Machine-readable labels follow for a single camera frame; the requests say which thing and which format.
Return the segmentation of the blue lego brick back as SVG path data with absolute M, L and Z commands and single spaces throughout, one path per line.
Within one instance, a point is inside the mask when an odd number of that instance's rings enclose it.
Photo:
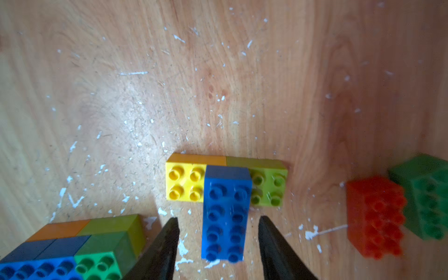
M 201 257 L 209 262 L 243 260 L 252 178 L 247 168 L 206 167 Z

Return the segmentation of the yellow lego brick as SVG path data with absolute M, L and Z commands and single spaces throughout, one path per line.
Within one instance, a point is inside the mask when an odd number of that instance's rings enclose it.
M 202 203 L 209 165 L 226 166 L 226 157 L 173 153 L 166 161 L 166 199 Z

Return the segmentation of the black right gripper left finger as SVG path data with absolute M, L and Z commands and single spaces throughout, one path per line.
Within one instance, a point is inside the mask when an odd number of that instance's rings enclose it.
M 170 218 L 124 280 L 172 280 L 179 242 L 178 218 Z

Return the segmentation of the orange lego brick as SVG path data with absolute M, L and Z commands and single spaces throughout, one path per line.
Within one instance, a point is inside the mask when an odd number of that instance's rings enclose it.
M 39 229 L 26 242 L 50 239 L 73 238 L 90 222 L 90 219 L 47 224 Z

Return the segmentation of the lime green lego brick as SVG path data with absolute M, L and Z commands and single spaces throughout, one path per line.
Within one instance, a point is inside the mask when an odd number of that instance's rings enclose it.
M 281 207 L 286 190 L 288 169 L 279 160 L 226 157 L 227 166 L 248 168 L 252 178 L 253 207 Z

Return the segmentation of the blue lego brick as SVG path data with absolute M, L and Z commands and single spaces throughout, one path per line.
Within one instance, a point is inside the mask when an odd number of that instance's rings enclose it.
M 201 257 L 209 262 L 243 260 L 252 178 L 247 168 L 206 167 Z
M 24 242 L 1 260 L 2 280 L 25 280 L 37 269 L 35 259 L 55 239 Z
M 90 236 L 56 239 L 35 259 L 32 280 L 82 280 L 75 255 Z

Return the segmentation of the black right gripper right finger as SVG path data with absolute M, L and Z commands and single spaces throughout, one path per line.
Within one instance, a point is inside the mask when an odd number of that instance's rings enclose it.
M 266 280 L 317 280 L 267 216 L 259 220 L 259 246 Z

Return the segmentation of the small lime lego brick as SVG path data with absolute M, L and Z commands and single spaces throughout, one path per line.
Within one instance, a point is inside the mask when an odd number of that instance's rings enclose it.
M 139 257 L 147 240 L 139 214 L 90 220 L 77 236 L 127 232 L 134 254 Z

